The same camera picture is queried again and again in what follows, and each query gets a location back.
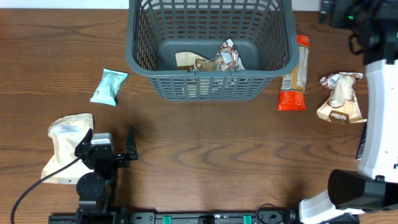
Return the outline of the kleenex tissue multipack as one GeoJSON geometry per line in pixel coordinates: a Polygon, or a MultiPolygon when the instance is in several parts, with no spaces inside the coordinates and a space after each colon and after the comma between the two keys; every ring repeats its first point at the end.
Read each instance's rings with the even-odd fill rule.
{"type": "Polygon", "coordinates": [[[357,155],[356,155],[356,158],[359,161],[361,160],[361,158],[363,156],[363,151],[364,151],[364,148],[365,148],[366,132],[367,132],[367,125],[365,125],[365,127],[364,127],[363,134],[361,136],[361,141],[360,141],[359,148],[358,148],[357,155]]]}

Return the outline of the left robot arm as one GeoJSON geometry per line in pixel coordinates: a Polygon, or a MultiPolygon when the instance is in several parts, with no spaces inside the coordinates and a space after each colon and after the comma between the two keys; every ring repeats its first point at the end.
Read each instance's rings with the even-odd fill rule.
{"type": "Polygon", "coordinates": [[[118,169],[128,168],[138,159],[134,131],[130,128],[127,152],[115,154],[110,133],[95,134],[89,129],[75,148],[75,155],[91,172],[81,176],[76,185],[79,208],[77,223],[129,223],[127,210],[115,206],[118,169]]]}

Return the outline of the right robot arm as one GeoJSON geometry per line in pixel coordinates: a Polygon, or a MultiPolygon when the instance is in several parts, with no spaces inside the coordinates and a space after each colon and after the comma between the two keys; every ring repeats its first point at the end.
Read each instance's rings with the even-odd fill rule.
{"type": "Polygon", "coordinates": [[[397,1],[322,1],[321,23],[349,29],[368,80],[366,140],[358,171],[335,169],[328,188],[299,203],[298,223],[359,223],[397,210],[397,1]]]}

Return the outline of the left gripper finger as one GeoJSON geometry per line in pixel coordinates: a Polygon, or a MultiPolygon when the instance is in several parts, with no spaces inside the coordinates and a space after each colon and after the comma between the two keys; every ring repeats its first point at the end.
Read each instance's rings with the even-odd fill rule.
{"type": "Polygon", "coordinates": [[[75,156],[81,157],[85,151],[85,147],[91,144],[91,139],[93,137],[93,130],[91,128],[88,129],[87,133],[80,141],[80,143],[75,148],[75,156]]]}
{"type": "Polygon", "coordinates": [[[134,140],[134,130],[132,126],[129,129],[129,134],[127,135],[126,149],[130,161],[138,159],[136,143],[134,140]]]}

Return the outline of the teal snack packet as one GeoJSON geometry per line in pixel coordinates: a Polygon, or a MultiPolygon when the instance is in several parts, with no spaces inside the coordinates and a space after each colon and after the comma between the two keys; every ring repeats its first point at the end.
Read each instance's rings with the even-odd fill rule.
{"type": "Polygon", "coordinates": [[[103,76],[90,101],[116,106],[116,95],[122,82],[128,77],[127,73],[103,69],[103,76]]]}

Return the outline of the cookie pouch brown white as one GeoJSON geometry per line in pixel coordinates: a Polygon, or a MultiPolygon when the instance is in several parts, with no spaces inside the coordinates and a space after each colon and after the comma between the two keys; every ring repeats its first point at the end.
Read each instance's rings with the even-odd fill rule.
{"type": "Polygon", "coordinates": [[[207,59],[193,52],[179,52],[175,54],[179,70],[200,72],[230,72],[245,70],[235,43],[227,39],[219,47],[216,57],[207,59]]]}

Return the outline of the brown white snack pouch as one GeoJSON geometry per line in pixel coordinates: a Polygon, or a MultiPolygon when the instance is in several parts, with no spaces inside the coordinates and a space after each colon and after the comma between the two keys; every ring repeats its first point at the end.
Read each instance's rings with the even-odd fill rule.
{"type": "Polygon", "coordinates": [[[362,73],[340,72],[323,77],[320,84],[330,90],[330,97],[317,109],[320,119],[335,124],[365,123],[353,85],[362,79],[362,73]]]}

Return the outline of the orange cracker sleeve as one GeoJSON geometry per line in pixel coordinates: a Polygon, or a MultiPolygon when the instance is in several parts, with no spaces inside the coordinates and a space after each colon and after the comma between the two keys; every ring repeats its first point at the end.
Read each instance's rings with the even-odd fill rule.
{"type": "Polygon", "coordinates": [[[287,75],[282,76],[280,81],[279,111],[301,111],[306,110],[305,87],[308,73],[308,55],[310,39],[306,35],[297,35],[299,49],[299,60],[297,66],[287,75]]]}

